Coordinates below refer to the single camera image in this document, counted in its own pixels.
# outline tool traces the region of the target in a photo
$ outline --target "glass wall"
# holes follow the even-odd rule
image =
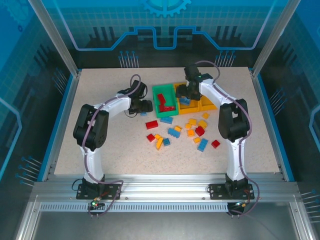
[[[252,67],[287,0],[44,0],[79,68]]]
[[[0,238],[14,239],[70,73],[28,1],[0,1],[0,33]]]
[[[261,77],[301,192],[320,191],[320,2],[301,0]]]

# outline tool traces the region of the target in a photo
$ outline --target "table surface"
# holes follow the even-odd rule
[[[200,67],[201,73],[216,76],[213,67]],[[279,172],[256,92],[246,67],[222,67],[217,83],[231,96],[247,101],[252,120],[252,134],[245,143],[245,169],[248,173]],[[73,130],[82,105],[95,105],[113,97],[117,91],[129,87],[133,74],[140,74],[148,85],[145,99],[152,100],[152,86],[185,82],[183,68],[106,68],[83,69],[75,93],[72,109],[63,137],[55,174],[83,174],[85,171],[80,147],[73,138]],[[225,173],[228,148],[218,131],[218,111],[207,111],[208,127],[204,137],[209,141],[204,152],[197,150],[193,137],[187,137],[188,119],[202,119],[203,112],[173,116],[172,125],[158,121],[159,127],[146,129],[146,122],[157,120],[155,111],[134,118],[120,113],[109,119],[107,139],[101,147],[102,168],[105,174],[218,174]],[[168,128],[182,126],[180,138],[168,135]],[[156,141],[149,142],[148,134],[168,137],[171,144],[156,149]],[[211,142],[221,145],[214,149]]]

